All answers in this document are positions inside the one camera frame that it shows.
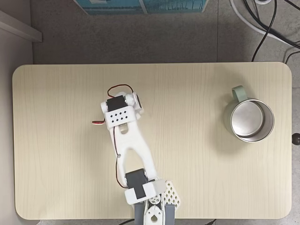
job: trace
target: floor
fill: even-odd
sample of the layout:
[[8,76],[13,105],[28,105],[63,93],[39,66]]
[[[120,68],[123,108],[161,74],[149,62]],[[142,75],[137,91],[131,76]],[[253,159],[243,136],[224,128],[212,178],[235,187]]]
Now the floor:
[[[235,0],[248,19],[242,0]],[[273,3],[259,6],[270,22]],[[300,12],[278,1],[274,28],[300,40]],[[43,33],[34,44],[35,64],[102,64],[250,61],[262,35],[234,14],[229,0],[210,0],[202,14],[87,16],[72,0],[31,0],[32,26]],[[283,61],[295,51],[267,38],[257,61]],[[300,133],[300,54],[288,63],[293,75],[292,132]],[[292,149],[292,210],[281,220],[222,220],[216,225],[300,224],[300,146]],[[210,220],[176,220],[177,225],[204,225]],[[120,220],[41,221],[41,225],[117,225]]]

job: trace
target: mug handle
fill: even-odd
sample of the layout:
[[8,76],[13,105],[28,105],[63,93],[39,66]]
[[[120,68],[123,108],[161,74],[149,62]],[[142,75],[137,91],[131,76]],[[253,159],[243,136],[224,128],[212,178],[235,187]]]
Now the mug handle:
[[232,89],[233,99],[238,102],[243,102],[248,99],[245,89],[242,85]]

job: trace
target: mug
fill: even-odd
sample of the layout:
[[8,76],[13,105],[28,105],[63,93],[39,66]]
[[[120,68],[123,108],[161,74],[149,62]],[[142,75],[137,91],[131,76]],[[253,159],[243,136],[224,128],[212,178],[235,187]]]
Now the mug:
[[232,88],[233,101],[225,108],[226,129],[242,141],[259,142],[272,132],[274,114],[264,102],[248,98],[243,86]]

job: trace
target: red wire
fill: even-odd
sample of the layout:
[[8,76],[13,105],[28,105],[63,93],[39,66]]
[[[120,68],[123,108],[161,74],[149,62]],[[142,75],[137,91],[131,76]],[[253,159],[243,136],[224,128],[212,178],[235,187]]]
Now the red wire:
[[100,120],[100,121],[92,121],[92,124],[94,124],[94,125],[102,125],[102,124],[105,124],[105,119],[104,119],[104,120]]
[[112,86],[110,89],[108,89],[107,90],[108,97],[114,98],[114,96],[112,96],[112,95],[109,94],[109,91],[112,90],[112,89],[114,89],[114,88],[120,87],[120,86],[127,86],[127,87],[129,87],[131,89],[132,93],[133,93],[132,87],[130,87],[128,84],[124,83],[124,84],[118,84],[118,85]]
[[117,151],[117,146],[116,146],[116,134],[114,132],[114,129],[115,127],[113,127],[113,143],[114,143],[114,149],[116,150],[116,154],[117,154],[117,158],[116,158],[116,179],[117,179],[117,183],[122,187],[122,188],[125,188],[127,189],[127,187],[124,187],[123,185],[121,185],[121,183],[119,182],[119,179],[118,179],[118,151]]

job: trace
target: white robotic arm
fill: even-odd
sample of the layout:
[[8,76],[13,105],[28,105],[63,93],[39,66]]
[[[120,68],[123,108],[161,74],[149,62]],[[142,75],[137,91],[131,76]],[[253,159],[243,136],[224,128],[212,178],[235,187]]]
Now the white robotic arm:
[[[115,149],[117,181],[128,188],[125,191],[127,203],[135,205],[135,224],[173,225],[180,199],[173,184],[157,175],[150,149],[137,125],[143,113],[137,94],[120,92],[102,102],[101,109]],[[144,168],[125,172],[129,149],[138,154]]]

